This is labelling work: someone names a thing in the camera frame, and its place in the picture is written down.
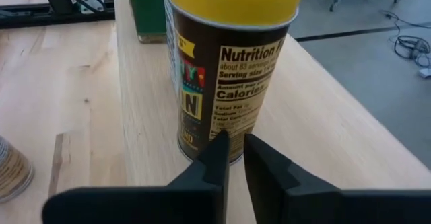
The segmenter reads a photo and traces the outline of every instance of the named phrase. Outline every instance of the yellow lid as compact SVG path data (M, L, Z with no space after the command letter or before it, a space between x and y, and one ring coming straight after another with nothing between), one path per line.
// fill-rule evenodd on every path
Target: yellow lid
M273 26L291 20L300 0L172 0L182 10L213 22Z

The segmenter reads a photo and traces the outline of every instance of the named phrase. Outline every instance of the wooden tabletop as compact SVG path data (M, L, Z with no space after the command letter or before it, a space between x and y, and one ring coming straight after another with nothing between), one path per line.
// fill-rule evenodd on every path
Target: wooden tabletop
M0 30L0 135L35 168L0 223L41 223L56 192L126 184L117 62L114 22Z
M115 10L128 183L165 185L189 165L167 48L138 43L128 0ZM431 187L429 170L290 36L253 132L340 188ZM254 223L243 160L229 185L227 223Z

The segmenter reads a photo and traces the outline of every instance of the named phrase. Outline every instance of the green box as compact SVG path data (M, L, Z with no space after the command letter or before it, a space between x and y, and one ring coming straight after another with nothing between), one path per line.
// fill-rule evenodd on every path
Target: green box
M130 0L138 39L142 43L166 41L164 0Z

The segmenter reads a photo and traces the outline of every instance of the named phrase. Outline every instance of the concrete floor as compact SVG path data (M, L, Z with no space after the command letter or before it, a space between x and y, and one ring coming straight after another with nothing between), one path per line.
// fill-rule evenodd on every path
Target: concrete floor
M392 1L343 0L331 13L332 0L302 0L290 34L299 38L393 26L393 21L378 13L380 9L390 9L410 22L431 22L431 0L401 0L391 7ZM431 169L431 79L418 77L420 68L393 52L388 38L396 33L314 40L301 45ZM401 34L420 36L431 43L429 29L405 29Z

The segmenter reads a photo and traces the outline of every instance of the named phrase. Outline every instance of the brown can label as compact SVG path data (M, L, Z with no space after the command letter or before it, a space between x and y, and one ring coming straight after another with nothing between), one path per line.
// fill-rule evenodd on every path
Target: brown can label
M30 171L28 160L0 137L0 202L22 189Z
M236 30L198 22L174 10L181 67L178 140L196 158L221 131L231 138L230 161L242 155L252 131L288 25Z

